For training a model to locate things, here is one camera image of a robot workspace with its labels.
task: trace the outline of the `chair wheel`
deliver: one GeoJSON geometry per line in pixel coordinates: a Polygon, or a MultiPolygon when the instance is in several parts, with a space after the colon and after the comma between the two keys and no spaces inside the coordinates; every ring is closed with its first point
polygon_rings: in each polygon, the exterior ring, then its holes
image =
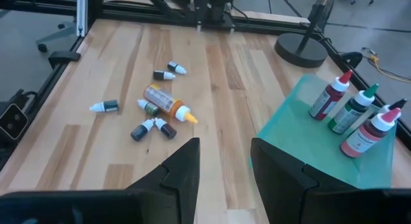
{"type": "Polygon", "coordinates": [[[40,52],[43,52],[43,53],[46,53],[46,52],[47,52],[47,46],[46,46],[45,44],[39,44],[39,45],[37,45],[37,49],[38,49],[40,52]]]}

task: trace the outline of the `green bottle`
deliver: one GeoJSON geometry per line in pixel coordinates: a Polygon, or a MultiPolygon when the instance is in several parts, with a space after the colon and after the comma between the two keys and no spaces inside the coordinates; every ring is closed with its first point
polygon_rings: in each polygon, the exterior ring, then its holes
{"type": "Polygon", "coordinates": [[[367,90],[361,90],[353,98],[351,98],[335,117],[329,121],[329,128],[338,133],[343,134],[347,129],[355,123],[369,108],[375,100],[375,93],[378,89],[378,84],[374,84],[367,90]]]}

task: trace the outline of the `white bottle cap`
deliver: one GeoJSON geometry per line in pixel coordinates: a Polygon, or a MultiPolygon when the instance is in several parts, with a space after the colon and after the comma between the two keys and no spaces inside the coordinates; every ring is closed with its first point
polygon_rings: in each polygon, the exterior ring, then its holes
{"type": "MultiPolygon", "coordinates": [[[[379,114],[386,114],[387,112],[390,112],[389,107],[391,105],[384,105],[382,108],[380,108],[380,110],[378,111],[379,114]]],[[[402,113],[399,112],[396,116],[396,118],[394,119],[395,121],[398,120],[401,117],[402,113]]]]}
{"type": "Polygon", "coordinates": [[[362,106],[370,106],[372,102],[374,102],[375,97],[372,96],[371,98],[368,98],[367,96],[364,96],[364,91],[361,90],[355,95],[354,100],[362,106]]]}
{"type": "Polygon", "coordinates": [[[104,102],[95,103],[93,106],[90,107],[90,111],[92,111],[92,112],[105,112],[104,102]]]}
{"type": "Polygon", "coordinates": [[[179,73],[179,74],[186,74],[187,73],[186,69],[181,67],[180,65],[175,67],[175,72],[179,73]]]}
{"type": "Polygon", "coordinates": [[[145,122],[141,123],[144,127],[147,128],[147,131],[150,131],[154,126],[154,119],[148,119],[145,122]]]}
{"type": "Polygon", "coordinates": [[[173,73],[164,72],[164,79],[165,80],[172,80],[174,78],[175,78],[175,75],[173,73]]]}
{"type": "Polygon", "coordinates": [[[145,99],[138,99],[137,103],[138,103],[140,108],[145,109],[147,104],[148,104],[148,101],[145,100],[145,99]]]}
{"type": "Polygon", "coordinates": [[[396,122],[395,120],[393,120],[392,122],[386,122],[381,118],[382,115],[383,114],[377,114],[376,116],[374,116],[371,119],[371,124],[374,125],[374,127],[376,127],[377,129],[386,132],[390,130],[392,127],[394,127],[396,122]]]}
{"type": "Polygon", "coordinates": [[[159,130],[165,124],[167,124],[167,122],[165,120],[163,120],[161,118],[155,118],[155,125],[156,125],[157,128],[159,128],[159,130]]]}
{"type": "Polygon", "coordinates": [[[342,83],[340,82],[340,78],[336,77],[333,83],[331,83],[333,89],[337,90],[338,92],[345,92],[349,87],[349,82],[342,83]]]}
{"type": "Polygon", "coordinates": [[[186,121],[186,118],[185,118],[186,114],[190,112],[191,112],[190,109],[187,106],[183,105],[175,113],[175,118],[177,118],[179,121],[184,122],[186,121]]]}
{"type": "Polygon", "coordinates": [[[391,105],[384,105],[382,108],[379,109],[378,113],[384,114],[384,113],[390,112],[390,110],[389,110],[390,106],[391,105]]]}

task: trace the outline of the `metal pole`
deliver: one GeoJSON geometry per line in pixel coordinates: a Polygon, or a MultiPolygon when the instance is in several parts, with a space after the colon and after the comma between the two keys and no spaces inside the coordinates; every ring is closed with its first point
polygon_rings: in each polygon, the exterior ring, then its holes
{"type": "Polygon", "coordinates": [[[326,7],[328,0],[323,0],[323,2],[319,5],[317,8],[317,11],[315,12],[314,18],[312,22],[310,23],[310,27],[308,27],[307,32],[305,33],[304,37],[301,40],[300,45],[297,48],[297,51],[295,52],[296,54],[301,54],[301,52],[304,50],[304,48],[307,45],[308,40],[310,39],[311,35],[314,32],[315,26],[319,22],[322,12],[324,11],[324,8],[326,7]]]}
{"type": "Polygon", "coordinates": [[[78,37],[85,37],[87,27],[87,3],[88,0],[77,0],[77,25],[76,34],[78,37]]]}

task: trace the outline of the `red bottle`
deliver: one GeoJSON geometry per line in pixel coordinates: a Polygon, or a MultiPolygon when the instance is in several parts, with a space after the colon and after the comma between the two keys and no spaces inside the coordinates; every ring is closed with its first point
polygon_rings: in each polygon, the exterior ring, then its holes
{"type": "Polygon", "coordinates": [[[324,119],[329,111],[340,101],[349,87],[349,79],[352,74],[353,70],[350,70],[341,77],[336,77],[333,83],[327,85],[326,89],[324,89],[308,111],[314,119],[318,121],[324,119]]]}
{"type": "Polygon", "coordinates": [[[341,150],[349,157],[359,157],[386,136],[394,127],[400,113],[401,109],[395,108],[386,114],[377,114],[371,120],[366,120],[341,144],[341,150]]]}

